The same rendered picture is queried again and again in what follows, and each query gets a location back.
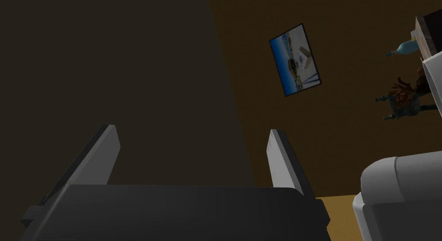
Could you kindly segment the framed blue and white picture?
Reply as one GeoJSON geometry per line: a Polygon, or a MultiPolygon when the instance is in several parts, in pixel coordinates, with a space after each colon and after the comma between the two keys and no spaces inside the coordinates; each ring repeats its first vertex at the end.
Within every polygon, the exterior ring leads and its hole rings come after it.
{"type": "Polygon", "coordinates": [[[322,84],[303,23],[269,41],[285,97],[322,84]]]}

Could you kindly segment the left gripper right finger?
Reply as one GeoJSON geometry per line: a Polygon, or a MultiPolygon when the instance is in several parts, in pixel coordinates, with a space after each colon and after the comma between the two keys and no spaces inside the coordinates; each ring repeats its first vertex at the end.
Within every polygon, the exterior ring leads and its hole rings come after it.
{"type": "Polygon", "coordinates": [[[266,148],[273,187],[293,188],[309,199],[313,190],[283,130],[272,129],[266,148]]]}

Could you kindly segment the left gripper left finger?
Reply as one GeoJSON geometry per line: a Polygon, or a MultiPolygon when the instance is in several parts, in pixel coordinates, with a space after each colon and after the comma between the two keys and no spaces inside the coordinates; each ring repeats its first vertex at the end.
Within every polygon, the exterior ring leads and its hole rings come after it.
{"type": "Polygon", "coordinates": [[[106,185],[119,152],[120,141],[115,125],[101,126],[63,172],[44,200],[49,200],[68,184],[106,185]]]}

